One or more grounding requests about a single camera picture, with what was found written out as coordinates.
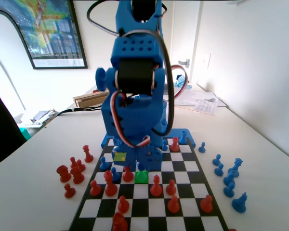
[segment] white table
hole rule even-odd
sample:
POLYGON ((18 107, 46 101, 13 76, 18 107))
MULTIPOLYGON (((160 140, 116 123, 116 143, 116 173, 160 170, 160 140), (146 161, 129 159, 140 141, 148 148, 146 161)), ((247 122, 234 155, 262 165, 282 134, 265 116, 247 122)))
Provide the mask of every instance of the white table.
MULTIPOLYGON (((289 231, 288 156, 225 107, 212 116, 176 108, 173 127, 188 128, 197 148, 206 142, 207 151, 196 153, 229 228, 289 231), (225 172, 236 157, 244 161, 234 196, 247 192, 244 214, 231 207, 232 199, 223 194, 223 179, 213 173, 211 161, 216 154, 222 155, 225 172)), ((100 111, 66 113, 0 163, 0 231, 67 230, 101 153, 104 135, 100 111), (95 159, 86 164, 85 181, 75 186, 76 195, 68 200, 56 169, 69 166, 71 156, 83 160, 86 144, 95 159)))

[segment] blue pawn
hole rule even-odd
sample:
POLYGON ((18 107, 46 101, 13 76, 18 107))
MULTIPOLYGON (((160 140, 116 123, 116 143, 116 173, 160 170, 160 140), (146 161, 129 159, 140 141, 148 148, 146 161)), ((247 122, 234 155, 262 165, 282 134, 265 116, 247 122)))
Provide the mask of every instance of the blue pawn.
POLYGON ((187 144, 187 139, 186 139, 186 131, 182 131, 182 135, 179 139, 180 144, 187 144))
POLYGON ((163 151, 167 151, 168 147, 167 147, 167 141, 166 140, 163 140, 163 147, 162 147, 162 150, 163 151))
POLYGON ((200 151, 201 153, 205 153, 206 149, 204 148, 204 146, 206 145, 205 142, 201 143, 201 147, 198 148, 198 151, 200 151))
POLYGON ((218 166, 218 165, 221 163, 220 158, 221 158, 221 155, 220 155, 220 154, 217 154, 217 155, 216 155, 216 158, 212 160, 212 163, 213 163, 214 165, 218 166))
POLYGON ((223 175, 222 168, 223 168, 223 164, 219 164, 218 167, 214 169, 214 173, 219 177, 223 175))
POLYGON ((235 178, 235 173, 233 171, 231 171, 228 176, 226 176, 224 179, 223 179, 223 182, 225 183, 225 185, 229 186, 230 183, 235 183, 234 181, 234 178, 235 178))
POLYGON ((233 191, 234 188, 235 184, 230 183, 229 186, 224 187, 223 192, 225 193, 226 196, 233 197, 235 195, 235 192, 233 191))
POLYGON ((117 173, 116 168, 112 167, 111 172, 112 172, 112 182, 118 181, 120 179, 120 175, 117 173))
POLYGON ((245 202, 247 200, 246 192, 238 199, 233 199, 231 205, 239 213, 244 213, 246 211, 245 202))
POLYGON ((106 162, 106 159, 104 156, 101 157, 101 165, 100 165, 100 168, 102 171, 106 171, 108 168, 109 168, 109 163, 106 162))

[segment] black chair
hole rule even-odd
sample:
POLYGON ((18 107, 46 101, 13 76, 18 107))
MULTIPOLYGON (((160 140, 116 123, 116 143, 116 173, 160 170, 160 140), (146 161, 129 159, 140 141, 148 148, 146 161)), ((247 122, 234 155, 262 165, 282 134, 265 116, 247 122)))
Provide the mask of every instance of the black chair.
POLYGON ((26 139, 0 99, 0 162, 25 142, 26 139))

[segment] red pawn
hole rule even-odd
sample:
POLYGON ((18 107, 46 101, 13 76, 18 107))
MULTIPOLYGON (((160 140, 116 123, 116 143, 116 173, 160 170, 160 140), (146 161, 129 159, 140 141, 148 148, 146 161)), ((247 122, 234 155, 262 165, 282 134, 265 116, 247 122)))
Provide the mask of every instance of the red pawn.
POLYGON ((73 182, 75 184, 80 184, 85 179, 85 176, 81 173, 81 169, 78 166, 71 169, 71 174, 73 175, 73 182))
POLYGON ((77 166, 80 168, 80 170, 83 172, 86 169, 86 166, 81 163, 81 160, 77 161, 77 166))
POLYGON ((160 196, 163 192, 162 186, 159 184, 159 176, 155 175, 153 178, 154 184, 151 185, 150 192, 153 196, 160 196))
POLYGON ((57 168, 57 173, 60 174, 60 181, 65 183, 71 179, 72 175, 68 172, 68 168, 65 165, 61 165, 57 168))
POLYGON ((105 193, 107 196, 113 196, 117 193, 118 187, 112 182, 112 173, 107 170, 104 173, 105 181, 107 182, 107 186, 105 189, 105 193))
POLYGON ((96 180, 92 180, 90 185, 91 185, 90 194, 92 196, 98 196, 102 191, 102 187, 96 184, 96 180))
POLYGON ((166 187, 166 192, 170 196, 175 195, 175 193, 177 192, 177 189, 174 186, 174 180, 169 181, 169 185, 167 185, 166 187))
POLYGON ((172 138, 172 145, 170 146, 170 151, 171 151, 171 152, 177 152, 177 151, 179 151, 178 142, 179 142, 179 138, 178 138, 178 137, 173 137, 173 138, 172 138))
POLYGON ((125 196, 119 198, 118 210, 120 213, 126 213, 129 210, 130 203, 125 199, 125 196))
POLYGON ((90 163, 92 160, 93 160, 93 155, 91 155, 89 153, 89 146, 88 145, 85 145, 82 147, 83 151, 85 152, 86 154, 86 157, 85 157, 85 162, 87 163, 90 163))
POLYGON ((178 202, 178 197, 177 196, 172 196, 172 199, 168 201, 167 204, 168 210, 172 213, 177 213, 180 209, 180 205, 178 202))
POLYGON ((128 167, 124 167, 125 172, 123 173, 123 180, 125 182, 130 182, 131 180, 133 180, 134 178, 134 174, 131 172, 131 168, 128 167))
POLYGON ((71 161, 72 161, 71 168, 74 168, 74 167, 78 166, 74 157, 71 157, 71 161))
POLYGON ((76 190, 74 188, 71 188, 69 184, 66 184, 64 188, 66 190, 66 193, 64 194, 66 198, 71 198, 75 195, 76 190))
POLYGON ((127 231, 128 224, 123 214, 116 212, 112 217, 112 231, 127 231))
POLYGON ((202 209, 202 211, 206 213, 212 212, 213 210, 212 200, 213 198, 210 195, 207 195, 205 199, 200 201, 200 208, 202 209))

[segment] black and white chessboard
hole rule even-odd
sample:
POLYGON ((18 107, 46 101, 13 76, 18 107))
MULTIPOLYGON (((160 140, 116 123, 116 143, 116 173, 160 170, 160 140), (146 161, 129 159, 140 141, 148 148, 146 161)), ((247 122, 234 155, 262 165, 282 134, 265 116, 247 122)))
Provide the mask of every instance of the black and white chessboard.
MULTIPOLYGON (((165 139, 167 144, 172 143, 171 138, 165 139)), ((116 167, 120 174, 116 183, 118 192, 111 197, 105 194, 106 182, 99 160, 90 181, 96 180, 102 186, 102 192, 93 197, 88 185, 69 231, 111 231, 112 216, 118 211, 122 195, 130 203, 129 210, 124 214, 130 231, 228 231, 194 149, 191 145, 179 145, 179 148, 175 153, 170 152, 169 147, 163 151, 161 171, 149 172, 149 184, 135 184, 134 179, 125 182, 122 179, 123 166, 113 164, 113 141, 109 140, 101 156, 110 163, 109 170, 116 167), (159 175, 163 187, 163 194, 159 197, 150 193, 155 175, 159 175), (180 210, 175 214, 167 208, 171 196, 166 193, 166 186, 171 179, 176 182, 176 196, 180 204, 180 210), (200 201, 208 194, 213 197, 213 211, 209 214, 200 209, 200 201)))

